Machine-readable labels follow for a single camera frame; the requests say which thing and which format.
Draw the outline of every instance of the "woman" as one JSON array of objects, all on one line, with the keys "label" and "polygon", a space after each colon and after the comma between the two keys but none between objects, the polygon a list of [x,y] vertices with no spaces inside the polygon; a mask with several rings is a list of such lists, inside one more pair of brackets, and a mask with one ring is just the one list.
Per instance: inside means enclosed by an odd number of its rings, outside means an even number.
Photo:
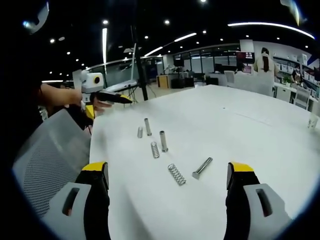
[{"label": "woman", "polygon": [[236,71],[234,74],[245,74],[244,70],[245,70],[245,65],[241,62],[238,62],[236,65]]},{"label": "woman", "polygon": [[255,60],[253,69],[260,73],[269,73],[272,76],[277,76],[279,70],[275,62],[269,57],[269,50],[265,47],[262,48],[261,56]]}]

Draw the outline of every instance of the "gray mesh panel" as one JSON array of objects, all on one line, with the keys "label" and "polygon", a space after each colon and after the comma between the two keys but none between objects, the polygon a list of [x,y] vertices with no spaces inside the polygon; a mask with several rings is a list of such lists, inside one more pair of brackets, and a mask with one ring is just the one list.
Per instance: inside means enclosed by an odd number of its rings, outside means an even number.
[{"label": "gray mesh panel", "polygon": [[44,121],[22,146],[13,171],[40,217],[50,199],[89,163],[89,152],[90,137],[65,110]]}]

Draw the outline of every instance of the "handheld tool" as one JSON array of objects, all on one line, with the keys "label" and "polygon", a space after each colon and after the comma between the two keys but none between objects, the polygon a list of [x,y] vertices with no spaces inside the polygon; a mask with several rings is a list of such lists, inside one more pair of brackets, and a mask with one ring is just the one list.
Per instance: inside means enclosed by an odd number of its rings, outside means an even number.
[{"label": "handheld tool", "polygon": [[291,222],[285,202],[254,170],[242,163],[228,164],[225,240],[275,239]]},{"label": "handheld tool", "polygon": [[104,77],[100,72],[88,72],[83,70],[80,75],[82,82],[81,91],[84,94],[91,94],[101,102],[107,102],[108,104],[120,103],[131,104],[133,101],[126,95],[119,93],[106,91],[104,89]]}]

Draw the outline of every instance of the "metal bolt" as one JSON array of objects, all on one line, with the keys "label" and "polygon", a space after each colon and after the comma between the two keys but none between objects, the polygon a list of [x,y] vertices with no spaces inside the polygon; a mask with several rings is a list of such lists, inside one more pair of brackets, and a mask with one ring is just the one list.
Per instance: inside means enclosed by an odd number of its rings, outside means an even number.
[{"label": "metal bolt", "polygon": [[145,118],[145,119],[144,119],[144,123],[145,123],[145,128],[146,128],[146,134],[147,134],[148,136],[151,136],[151,135],[152,135],[152,132],[151,132],[151,130],[150,130],[150,124],[149,124],[148,118]]},{"label": "metal bolt", "polygon": [[165,131],[160,131],[160,139],[161,139],[161,145],[162,145],[162,152],[164,153],[168,152]]},{"label": "metal bolt", "polygon": [[202,173],[202,171],[209,165],[209,163],[211,163],[213,159],[211,157],[209,157],[202,165],[201,167],[199,167],[199,169],[197,171],[194,171],[192,173],[192,177],[194,177],[195,179],[199,179],[200,178],[200,174]]},{"label": "metal bolt", "polygon": [[142,128],[142,126],[140,126],[140,127],[138,128],[138,138],[139,138],[139,139],[142,138],[143,130],[144,130],[144,129]]}]

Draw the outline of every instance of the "metal spring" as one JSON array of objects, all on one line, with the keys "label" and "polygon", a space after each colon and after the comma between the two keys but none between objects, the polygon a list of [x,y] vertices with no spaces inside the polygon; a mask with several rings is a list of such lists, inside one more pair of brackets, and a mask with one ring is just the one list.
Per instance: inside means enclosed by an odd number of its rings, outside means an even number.
[{"label": "metal spring", "polygon": [[151,150],[152,150],[153,157],[155,159],[160,157],[158,146],[157,146],[157,143],[155,141],[151,142]]},{"label": "metal spring", "polygon": [[182,174],[177,169],[176,165],[174,165],[173,163],[168,166],[168,170],[179,186],[182,186],[187,182],[184,176],[182,176]]}]

